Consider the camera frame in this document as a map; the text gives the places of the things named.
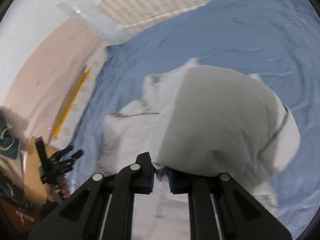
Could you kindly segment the person's left hand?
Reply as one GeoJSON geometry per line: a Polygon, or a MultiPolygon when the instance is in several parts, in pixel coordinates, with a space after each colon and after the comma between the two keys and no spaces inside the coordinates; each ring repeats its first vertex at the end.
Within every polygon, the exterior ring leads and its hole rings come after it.
{"type": "Polygon", "coordinates": [[[53,202],[62,202],[70,195],[65,177],[60,176],[57,178],[55,184],[50,184],[50,198],[53,202]]]}

